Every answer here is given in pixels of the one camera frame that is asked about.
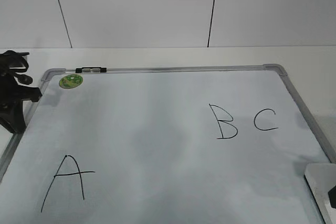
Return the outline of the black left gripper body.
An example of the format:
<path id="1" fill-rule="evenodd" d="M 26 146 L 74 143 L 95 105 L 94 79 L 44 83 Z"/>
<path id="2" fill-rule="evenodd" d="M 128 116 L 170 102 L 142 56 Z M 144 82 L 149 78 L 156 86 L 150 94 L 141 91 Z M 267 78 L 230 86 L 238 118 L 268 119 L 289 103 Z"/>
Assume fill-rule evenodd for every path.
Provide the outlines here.
<path id="1" fill-rule="evenodd" d="M 30 87 L 33 79 L 26 75 L 29 52 L 8 50 L 1 54 L 1 125 L 11 133 L 23 133 L 26 123 L 23 102 L 38 102 L 40 88 Z"/>

